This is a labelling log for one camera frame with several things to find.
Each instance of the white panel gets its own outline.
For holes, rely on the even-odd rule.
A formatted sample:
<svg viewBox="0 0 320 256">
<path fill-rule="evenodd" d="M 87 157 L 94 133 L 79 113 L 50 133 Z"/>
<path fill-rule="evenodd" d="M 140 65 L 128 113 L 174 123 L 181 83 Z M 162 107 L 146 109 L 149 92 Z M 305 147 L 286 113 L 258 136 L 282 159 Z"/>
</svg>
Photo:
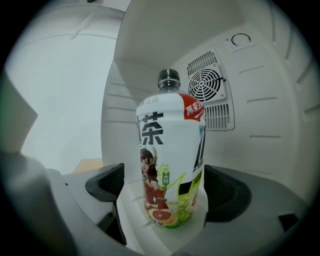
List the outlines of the white panel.
<svg viewBox="0 0 320 256">
<path fill-rule="evenodd" d="M 137 122 L 135 111 L 117 108 L 107 108 L 106 114 L 102 115 L 101 120 L 134 124 Z"/>
<path fill-rule="evenodd" d="M 79 35 L 90 34 L 116 39 L 123 17 L 122 13 L 102 7 L 84 24 Z"/>
<path fill-rule="evenodd" d="M 0 79 L 0 150 L 19 153 L 37 119 L 37 113 L 21 97 L 6 72 Z"/>
<path fill-rule="evenodd" d="M 82 159 L 101 158 L 103 93 L 114 39 L 68 35 L 15 51 L 6 70 L 38 113 L 22 153 L 46 168 L 71 173 Z"/>
<path fill-rule="evenodd" d="M 104 99 L 103 107 L 136 111 L 138 103 L 132 98 L 109 95 L 107 99 Z"/>
<path fill-rule="evenodd" d="M 81 0 L 53 0 L 50 1 L 46 6 L 45 10 L 51 9 L 51 8 L 57 8 L 57 7 L 63 7 L 65 5 L 75 5 L 79 4 Z"/>
<path fill-rule="evenodd" d="M 193 53 L 191 53 L 189 59 L 183 58 L 183 62 L 188 63 L 187 69 L 181 70 L 181 67 L 178 67 L 180 70 L 180 79 L 181 79 L 181 90 L 189 92 L 190 88 L 190 79 L 193 78 L 197 73 L 201 72 L 201 70 L 205 69 L 213 69 L 217 71 L 218 76 L 223 78 L 224 80 L 220 81 L 220 88 L 218 93 L 208 101 L 203 102 L 205 107 L 205 122 L 206 122 L 206 130 L 233 130 L 235 128 L 235 119 L 234 119 L 234 106 L 232 102 L 232 95 L 230 91 L 229 82 L 226 79 L 226 73 L 221 63 L 221 60 L 216 53 L 216 50 L 208 47 L 205 51 L 205 54 L 201 54 L 201 51 L 198 55 L 198 58 L 194 60 Z"/>
<path fill-rule="evenodd" d="M 313 59 L 312 63 L 305 70 L 305 73 L 298 81 L 299 94 L 301 99 L 301 108 L 303 111 L 312 110 L 320 105 L 320 70 L 317 61 Z"/>
<path fill-rule="evenodd" d="M 266 0 L 237 0 L 243 18 L 254 25 L 269 42 L 273 39 L 272 16 Z"/>
<path fill-rule="evenodd" d="M 276 5 L 271 4 L 271 8 L 274 18 L 273 45 L 279 56 L 284 59 L 287 55 L 292 25 L 288 17 Z"/>
<path fill-rule="evenodd" d="M 158 72 L 124 60 L 113 61 L 110 68 L 101 116 L 102 158 L 105 165 L 124 163 L 125 182 L 141 180 L 135 110 L 143 99 L 158 91 Z"/>
<path fill-rule="evenodd" d="M 14 49 L 45 38 L 64 35 L 69 35 L 70 39 L 79 34 L 116 39 L 123 16 L 122 11 L 97 5 L 72 5 L 42 11 L 30 22 Z"/>
<path fill-rule="evenodd" d="M 242 50 L 244 48 L 256 45 L 256 42 L 245 33 L 237 33 L 224 40 L 225 47 L 230 53 Z"/>
<path fill-rule="evenodd" d="M 225 39 L 237 33 L 249 35 L 256 45 L 230 53 Z M 230 85 L 235 128 L 207 131 L 205 163 L 287 184 L 295 153 L 296 128 L 289 91 L 293 88 L 279 69 L 277 54 L 256 29 L 246 24 L 206 41 L 174 68 L 185 72 L 188 60 L 213 48 Z"/>
<path fill-rule="evenodd" d="M 312 52 L 307 41 L 303 38 L 296 27 L 293 29 L 292 41 L 286 58 L 287 68 L 293 82 L 297 82 L 312 58 Z"/>
<path fill-rule="evenodd" d="M 132 0 L 115 57 L 165 69 L 213 35 L 242 22 L 235 0 Z"/>
<path fill-rule="evenodd" d="M 130 2 L 131 0 L 102 0 L 102 5 L 125 12 L 127 11 Z"/>
<path fill-rule="evenodd" d="M 134 98 L 139 101 L 142 101 L 146 97 L 150 96 L 150 91 L 128 87 L 120 83 L 108 83 L 108 86 L 106 87 L 106 93 L 108 95 L 118 95 L 126 98 Z"/>
<path fill-rule="evenodd" d="M 320 118 L 301 125 L 298 157 L 290 178 L 289 188 L 307 203 L 313 203 L 320 180 Z"/>
</svg>

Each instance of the fan vent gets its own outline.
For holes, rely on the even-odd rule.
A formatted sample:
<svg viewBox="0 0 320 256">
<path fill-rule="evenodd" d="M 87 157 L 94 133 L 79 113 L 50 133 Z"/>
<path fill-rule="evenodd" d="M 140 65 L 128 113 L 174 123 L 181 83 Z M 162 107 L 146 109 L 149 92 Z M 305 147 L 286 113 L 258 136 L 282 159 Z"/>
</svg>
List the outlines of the fan vent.
<svg viewBox="0 0 320 256">
<path fill-rule="evenodd" d="M 200 102 L 207 102 L 219 91 L 221 79 L 223 80 L 215 70 L 202 69 L 191 78 L 188 92 Z"/>
<path fill-rule="evenodd" d="M 193 73 L 209 65 L 212 65 L 213 63 L 217 63 L 217 59 L 211 51 L 208 51 L 204 55 L 200 56 L 199 58 L 189 63 L 187 67 L 188 76 L 192 75 Z"/>
<path fill-rule="evenodd" d="M 221 104 L 205 108 L 205 129 L 225 130 L 230 123 L 229 105 Z"/>
</svg>

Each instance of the white bottle label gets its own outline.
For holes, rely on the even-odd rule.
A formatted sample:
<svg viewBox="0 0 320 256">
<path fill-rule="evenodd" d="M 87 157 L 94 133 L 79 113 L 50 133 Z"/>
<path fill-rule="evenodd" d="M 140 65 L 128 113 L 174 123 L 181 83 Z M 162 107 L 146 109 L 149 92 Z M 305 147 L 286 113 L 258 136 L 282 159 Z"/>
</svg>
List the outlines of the white bottle label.
<svg viewBox="0 0 320 256">
<path fill-rule="evenodd" d="M 189 94 L 159 94 L 136 110 L 144 204 L 159 226 L 192 217 L 203 173 L 204 107 Z"/>
</svg>

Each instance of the white plastic housing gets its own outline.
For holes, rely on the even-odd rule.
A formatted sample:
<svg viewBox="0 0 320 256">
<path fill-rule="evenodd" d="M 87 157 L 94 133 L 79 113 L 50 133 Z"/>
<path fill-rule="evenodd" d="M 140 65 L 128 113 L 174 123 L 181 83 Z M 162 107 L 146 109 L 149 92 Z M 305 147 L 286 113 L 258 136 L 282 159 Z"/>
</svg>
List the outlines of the white plastic housing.
<svg viewBox="0 0 320 256">
<path fill-rule="evenodd" d="M 251 42 L 236 37 L 240 47 L 228 46 L 226 39 L 237 34 Z M 177 70 L 188 91 L 186 65 L 208 51 L 217 53 L 225 71 L 234 129 L 207 131 L 205 164 L 277 181 L 307 203 L 318 186 L 319 67 L 294 24 L 262 0 L 132 0 L 106 83 L 101 146 L 105 163 L 125 164 L 117 204 L 139 245 L 134 250 L 149 253 L 149 237 L 162 245 L 154 255 L 180 245 L 179 236 L 165 239 L 137 217 L 143 194 L 135 193 L 142 187 L 135 108 L 157 90 L 162 69 Z"/>
</svg>

